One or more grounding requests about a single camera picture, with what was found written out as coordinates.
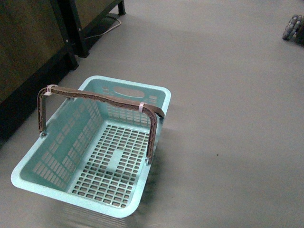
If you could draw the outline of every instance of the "basket handle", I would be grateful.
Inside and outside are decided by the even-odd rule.
[[[142,112],[145,113],[151,122],[150,127],[150,134],[148,140],[148,148],[147,148],[147,158],[149,159],[149,164],[152,163],[153,159],[153,148],[154,148],[154,141],[156,136],[156,128],[157,128],[157,114],[161,119],[165,117],[164,112],[159,107],[150,105],[150,104],[141,104],[139,101],[132,101],[123,98],[101,95],[93,92],[82,91],[77,89],[70,89],[64,87],[52,87],[51,91],[50,88],[43,88],[40,90],[37,103],[38,103],[38,124],[39,124],[39,131],[43,132],[46,129],[46,102],[45,97],[47,95],[57,94],[60,96],[68,97],[68,98],[86,98],[91,100],[97,100],[100,102],[109,103],[112,106],[125,108],[133,111],[138,111],[140,106],[142,108]]]

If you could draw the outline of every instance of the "gray floor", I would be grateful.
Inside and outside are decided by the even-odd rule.
[[[122,26],[60,85],[103,75],[171,91],[138,210],[111,219],[13,187],[38,137],[35,112],[0,149],[0,227],[304,227],[304,49],[281,39],[304,1],[125,6]],[[47,114],[61,102],[49,98]]]

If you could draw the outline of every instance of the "shopping basket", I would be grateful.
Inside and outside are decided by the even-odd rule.
[[[67,99],[46,124],[45,97],[51,94]],[[42,89],[40,136],[14,169],[12,183],[112,217],[132,214],[170,98],[163,87],[103,76],[88,78],[79,90]]]

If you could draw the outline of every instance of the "white zip tie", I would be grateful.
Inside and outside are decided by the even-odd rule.
[[[54,85],[54,84],[48,85],[48,86],[47,86],[47,91],[44,93],[44,95],[45,95],[45,96],[51,96],[51,95],[52,95],[51,88],[54,87],[54,86],[55,86],[55,87],[58,87],[57,85]]]
[[[144,104],[146,104],[145,102],[141,102],[140,104],[139,104],[139,108],[138,108],[138,111],[140,112],[140,113],[143,113],[143,105]]]

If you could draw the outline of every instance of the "white cable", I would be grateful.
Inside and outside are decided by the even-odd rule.
[[[110,17],[110,16],[106,16],[106,18],[112,18],[112,19],[114,19],[114,20],[117,20],[117,21],[119,22],[119,24],[117,24],[117,25],[115,25],[115,26],[109,28],[107,31],[105,31],[105,32],[102,33],[102,34],[97,34],[97,35],[94,35],[94,36],[86,37],[85,39],[90,39],[90,38],[94,38],[94,37],[100,37],[100,36],[102,36],[102,35],[104,35],[104,34],[107,34],[108,32],[112,31],[113,29],[117,28],[118,26],[120,26],[120,25],[122,24],[122,22],[121,22],[119,19],[117,19],[117,18]]]

